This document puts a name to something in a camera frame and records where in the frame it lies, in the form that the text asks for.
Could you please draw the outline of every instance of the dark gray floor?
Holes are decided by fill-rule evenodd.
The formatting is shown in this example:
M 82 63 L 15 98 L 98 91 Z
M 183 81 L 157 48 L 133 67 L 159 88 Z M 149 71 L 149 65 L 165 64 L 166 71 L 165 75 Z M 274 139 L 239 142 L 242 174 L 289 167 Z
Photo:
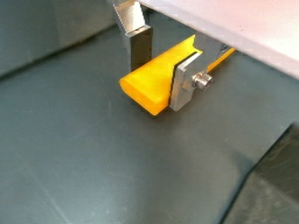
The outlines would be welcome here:
M 151 24 L 155 53 L 191 33 Z M 299 83 L 238 52 L 210 90 L 153 118 L 121 90 L 126 72 L 115 28 L 2 80 L 2 223 L 219 223 L 299 119 Z

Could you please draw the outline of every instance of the metal bracket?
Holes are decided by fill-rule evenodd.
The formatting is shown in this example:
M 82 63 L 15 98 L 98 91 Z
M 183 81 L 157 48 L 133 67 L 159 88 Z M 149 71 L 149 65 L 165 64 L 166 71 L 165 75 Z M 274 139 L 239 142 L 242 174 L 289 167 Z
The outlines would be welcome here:
M 154 29 L 146 24 L 141 3 L 135 0 L 110 0 L 117 12 L 117 23 L 123 34 L 130 71 L 153 59 Z
M 173 90 L 170 107 L 178 111 L 193 99 L 195 88 L 206 90 L 214 82 L 207 74 L 209 65 L 230 49 L 217 39 L 203 33 L 197 33 L 194 47 L 202 49 L 202 54 L 195 52 L 177 67 L 173 75 Z

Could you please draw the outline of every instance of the yellow foam block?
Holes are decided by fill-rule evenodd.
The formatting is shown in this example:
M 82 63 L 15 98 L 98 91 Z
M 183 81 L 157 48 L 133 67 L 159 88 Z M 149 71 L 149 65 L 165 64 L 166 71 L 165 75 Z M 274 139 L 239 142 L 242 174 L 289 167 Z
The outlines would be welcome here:
M 126 94 L 154 116 L 165 110 L 170 103 L 174 66 L 193 53 L 202 53 L 202 51 L 193 46 L 194 38 L 195 35 L 121 79 L 121 87 Z M 235 49 L 230 49 L 223 56 L 210 64 L 209 71 L 234 51 Z

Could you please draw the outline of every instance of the gray wall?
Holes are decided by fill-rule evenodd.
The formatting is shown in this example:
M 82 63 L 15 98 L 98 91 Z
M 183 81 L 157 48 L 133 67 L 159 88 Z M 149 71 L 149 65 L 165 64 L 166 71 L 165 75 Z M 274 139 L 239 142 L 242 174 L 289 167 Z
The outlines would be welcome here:
M 114 23 L 106 0 L 0 0 L 0 76 Z

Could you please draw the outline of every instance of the metal screw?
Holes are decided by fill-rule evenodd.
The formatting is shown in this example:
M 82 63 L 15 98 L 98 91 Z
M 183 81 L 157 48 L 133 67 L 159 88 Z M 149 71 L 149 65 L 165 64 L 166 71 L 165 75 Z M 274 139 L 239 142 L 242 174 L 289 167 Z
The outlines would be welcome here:
M 213 77 L 207 73 L 205 73 L 205 72 L 197 73 L 193 76 L 193 86 L 195 88 L 206 90 L 210 87 L 210 84 L 213 82 L 214 82 Z

